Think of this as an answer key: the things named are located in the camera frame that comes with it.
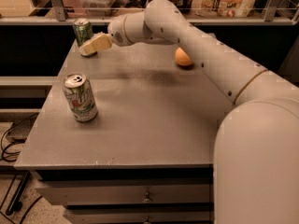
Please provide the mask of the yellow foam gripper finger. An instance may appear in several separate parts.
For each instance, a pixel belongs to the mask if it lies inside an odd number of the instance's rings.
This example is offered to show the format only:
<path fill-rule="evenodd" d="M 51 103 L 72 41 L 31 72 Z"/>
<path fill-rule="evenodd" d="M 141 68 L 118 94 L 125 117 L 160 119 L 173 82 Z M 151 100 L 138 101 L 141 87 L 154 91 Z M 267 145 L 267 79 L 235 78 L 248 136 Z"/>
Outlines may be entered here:
<path fill-rule="evenodd" d="M 82 56 L 91 56 L 94 53 L 110 49 L 113 41 L 109 34 L 98 33 L 95 34 L 90 40 L 84 42 L 78 49 Z"/>

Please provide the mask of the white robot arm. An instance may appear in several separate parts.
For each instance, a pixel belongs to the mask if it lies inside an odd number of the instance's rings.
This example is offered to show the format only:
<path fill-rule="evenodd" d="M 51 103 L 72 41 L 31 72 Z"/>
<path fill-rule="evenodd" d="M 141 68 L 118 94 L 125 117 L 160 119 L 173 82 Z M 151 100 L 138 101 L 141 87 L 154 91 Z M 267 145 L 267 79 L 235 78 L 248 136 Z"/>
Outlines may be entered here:
<path fill-rule="evenodd" d="M 178 45 L 235 105 L 215 140 L 215 224 L 299 224 L 297 87 L 192 26 L 168 0 L 114 18 L 81 51 L 139 42 Z"/>

